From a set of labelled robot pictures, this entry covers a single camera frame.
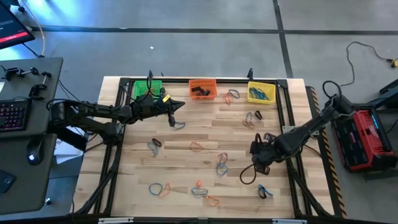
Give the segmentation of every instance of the plastic bin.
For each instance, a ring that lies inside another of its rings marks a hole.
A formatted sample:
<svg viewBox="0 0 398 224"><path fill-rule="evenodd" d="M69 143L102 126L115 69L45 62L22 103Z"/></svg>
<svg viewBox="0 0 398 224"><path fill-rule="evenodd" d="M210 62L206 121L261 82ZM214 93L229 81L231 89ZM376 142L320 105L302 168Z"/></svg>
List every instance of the plastic bin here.
<svg viewBox="0 0 398 224"><path fill-rule="evenodd" d="M210 90L208 96L197 96L199 91L192 92L192 88L198 87ZM215 79L189 80L189 93L193 100L214 100L217 96L217 83Z"/></svg>
<svg viewBox="0 0 398 224"><path fill-rule="evenodd" d="M152 84L150 84L151 92L155 95L160 94L160 89L162 88L162 81L160 80L152 80ZM147 82L146 81L135 81L134 82L134 96L136 99L137 96L146 95L148 91Z"/></svg>
<svg viewBox="0 0 398 224"><path fill-rule="evenodd" d="M249 89L252 87L262 90L267 95L269 100L259 100L259 99L251 98ZM275 94L276 94L275 91L276 91L276 86L273 84L249 82L249 84L248 84L248 102L262 103L262 104L273 104L273 103L275 103Z"/></svg>

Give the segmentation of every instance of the desk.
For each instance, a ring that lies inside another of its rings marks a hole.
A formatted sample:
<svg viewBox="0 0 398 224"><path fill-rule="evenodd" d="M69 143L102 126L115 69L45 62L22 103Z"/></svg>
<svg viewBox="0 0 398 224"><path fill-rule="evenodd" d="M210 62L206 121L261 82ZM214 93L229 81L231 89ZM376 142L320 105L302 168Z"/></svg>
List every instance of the desk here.
<svg viewBox="0 0 398 224"><path fill-rule="evenodd" d="M105 77L99 95L99 104L114 105L120 77ZM312 118L308 105L304 81L287 80L290 100L296 125ZM185 101L186 105L175 113L176 121L186 122L181 130L169 127L166 116L149 118L127 126L124 136L121 163L119 166L116 190L111 215L129 217L220 217L220 218L292 218L292 198L285 162L271 165L268 176L257 174L256 181L244 185L239 181L239 173L251 164L249 148L256 133L280 134L280 124L276 105L259 105L247 102L247 84L217 84L218 96L211 101L194 101L189 97L188 83L163 83L174 100ZM240 92L240 99L228 106L223 95L229 90ZM247 112L260 110L263 120L253 118L256 128L242 125ZM159 155L153 157L147 148L152 138L162 142ZM88 147L102 140L96 138ZM200 142L205 149L192 152L192 141ZM309 146L318 150L315 140ZM75 190L74 201L79 209L93 193L100 179L105 146L99 146L84 156L80 176ZM215 159L221 152L228 153L229 172L224 177L215 174ZM303 166L308 188L323 205L333 213L333 207L326 182L323 163L314 152L304 149ZM253 177L253 171L245 174L245 180ZM209 195L220 199L217 207L209 206L203 198L195 198L191 188L197 179L209 190ZM148 186L159 182L170 182L171 193L165 198L151 195ZM262 184L274 194L265 200L257 194L257 186ZM298 190L299 202L302 194ZM108 189L105 188L101 211L105 206Z"/></svg>
<svg viewBox="0 0 398 224"><path fill-rule="evenodd" d="M5 68L17 67L29 71L31 67L40 73L50 72L46 85L48 88L39 93L44 101L54 99L61 72L62 58L37 58L25 60L0 61ZM25 78L13 76L10 82L4 82L0 91L0 100L10 100L16 96L28 97L33 85L41 84L43 76L28 74ZM33 101L29 121L25 131L0 133L0 169L14 176L16 181L5 194L0 194L0 214L31 212L42 208L49 182L51 161L55 149L56 134L46 134L44 140L44 159L41 164L28 164L26 146L32 136L46 133L50 112L45 108L46 102Z"/></svg>

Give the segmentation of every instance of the yellow strap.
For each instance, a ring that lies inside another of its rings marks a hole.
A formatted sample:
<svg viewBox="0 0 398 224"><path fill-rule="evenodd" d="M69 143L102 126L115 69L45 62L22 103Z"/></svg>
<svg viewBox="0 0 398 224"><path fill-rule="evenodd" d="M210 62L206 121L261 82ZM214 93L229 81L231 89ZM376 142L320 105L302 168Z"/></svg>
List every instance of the yellow strap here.
<svg viewBox="0 0 398 224"><path fill-rule="evenodd" d="M170 95L167 94L167 96L165 96L165 97L163 98L163 103L166 103L166 101L167 101L169 98L170 98Z"/></svg>

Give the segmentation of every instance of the green bin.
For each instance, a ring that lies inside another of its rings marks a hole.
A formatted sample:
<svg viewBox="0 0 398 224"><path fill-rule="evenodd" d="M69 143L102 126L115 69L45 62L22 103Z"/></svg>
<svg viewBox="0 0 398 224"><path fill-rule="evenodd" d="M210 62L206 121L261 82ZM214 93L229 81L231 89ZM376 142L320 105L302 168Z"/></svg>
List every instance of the green bin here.
<svg viewBox="0 0 398 224"><path fill-rule="evenodd" d="M162 81L152 80L152 86L150 88L152 89L151 92L153 94L159 95L160 89L162 88ZM146 95L147 91L148 91L148 87L147 87L146 81L135 81L134 82L134 96L133 96L134 99L136 99L137 96Z"/></svg>

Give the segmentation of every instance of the orange bin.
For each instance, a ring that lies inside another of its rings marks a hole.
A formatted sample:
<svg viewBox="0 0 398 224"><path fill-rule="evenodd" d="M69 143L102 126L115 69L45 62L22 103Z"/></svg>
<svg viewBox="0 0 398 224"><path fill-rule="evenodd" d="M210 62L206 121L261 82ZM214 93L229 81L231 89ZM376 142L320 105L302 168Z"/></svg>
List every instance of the orange bin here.
<svg viewBox="0 0 398 224"><path fill-rule="evenodd" d="M199 91L192 92L192 88L198 87L205 91L210 90L208 96L197 96ZM189 94L193 100L213 100L217 96L217 83L215 79L189 80Z"/></svg>

